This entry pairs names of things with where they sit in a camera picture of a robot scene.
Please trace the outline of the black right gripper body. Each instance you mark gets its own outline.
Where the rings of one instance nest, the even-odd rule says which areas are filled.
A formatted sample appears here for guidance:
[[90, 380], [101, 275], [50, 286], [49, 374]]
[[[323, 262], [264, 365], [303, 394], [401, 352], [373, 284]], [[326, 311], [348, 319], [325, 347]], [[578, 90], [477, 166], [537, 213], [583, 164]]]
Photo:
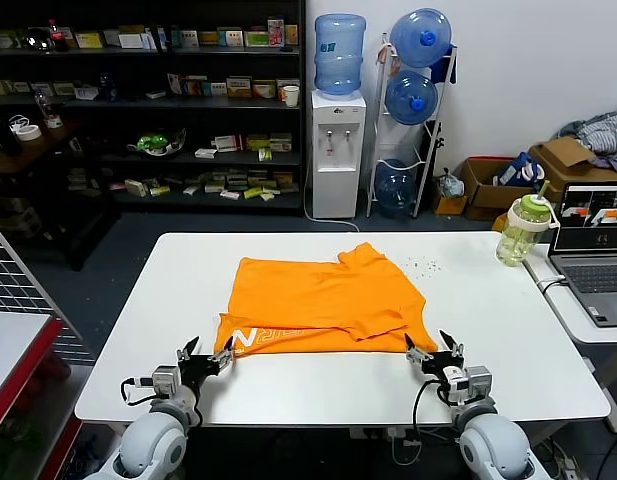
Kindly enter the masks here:
[[421, 361], [421, 369], [424, 374], [434, 375], [442, 385], [450, 384], [446, 370], [453, 367], [462, 371], [464, 357], [452, 351], [438, 351], [429, 353]]

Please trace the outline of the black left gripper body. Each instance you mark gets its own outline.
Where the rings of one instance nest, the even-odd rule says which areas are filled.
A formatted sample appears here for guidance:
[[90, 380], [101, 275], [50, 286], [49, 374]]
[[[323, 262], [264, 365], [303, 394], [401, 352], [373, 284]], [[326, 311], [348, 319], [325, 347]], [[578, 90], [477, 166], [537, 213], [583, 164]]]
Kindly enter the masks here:
[[199, 391], [209, 376], [218, 376], [221, 367], [214, 355], [192, 355], [178, 361], [181, 382], [191, 391]]

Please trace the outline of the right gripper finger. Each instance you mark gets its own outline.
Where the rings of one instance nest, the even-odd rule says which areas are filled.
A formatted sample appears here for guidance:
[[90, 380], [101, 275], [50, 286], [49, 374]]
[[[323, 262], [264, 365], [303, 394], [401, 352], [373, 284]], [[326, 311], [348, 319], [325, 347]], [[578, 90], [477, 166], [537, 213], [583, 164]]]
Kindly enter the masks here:
[[417, 347], [408, 334], [404, 334], [404, 338], [407, 346], [406, 358], [411, 363], [424, 363], [434, 359], [432, 354]]
[[452, 357], [463, 357], [464, 356], [464, 344], [457, 342], [450, 334], [446, 333], [443, 330], [439, 331], [444, 343], [448, 347], [451, 352]]

